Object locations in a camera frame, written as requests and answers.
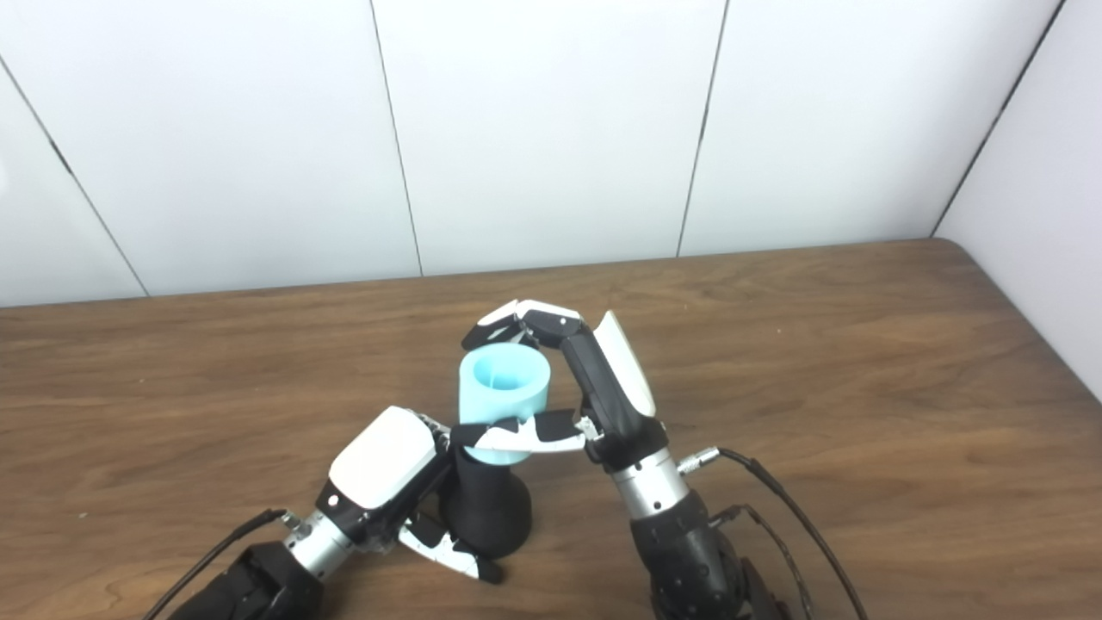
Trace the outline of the white and black left hand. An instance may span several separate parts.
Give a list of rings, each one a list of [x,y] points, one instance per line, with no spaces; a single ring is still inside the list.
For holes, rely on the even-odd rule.
[[[354,553],[408,550],[473,578],[498,585],[504,570],[420,510],[449,487],[455,452],[449,427],[434,418],[389,406],[331,463],[312,532],[298,541],[295,561],[326,580]]]

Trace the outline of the white and black right hand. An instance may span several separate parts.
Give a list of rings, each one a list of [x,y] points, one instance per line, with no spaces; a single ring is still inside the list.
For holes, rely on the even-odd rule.
[[[530,418],[460,424],[449,432],[455,446],[521,454],[583,450],[613,471],[665,449],[668,438],[656,420],[653,393],[614,311],[591,326],[579,311],[511,300],[477,320],[461,346],[472,352],[498,342],[559,350],[581,404],[576,411],[536,412]]]

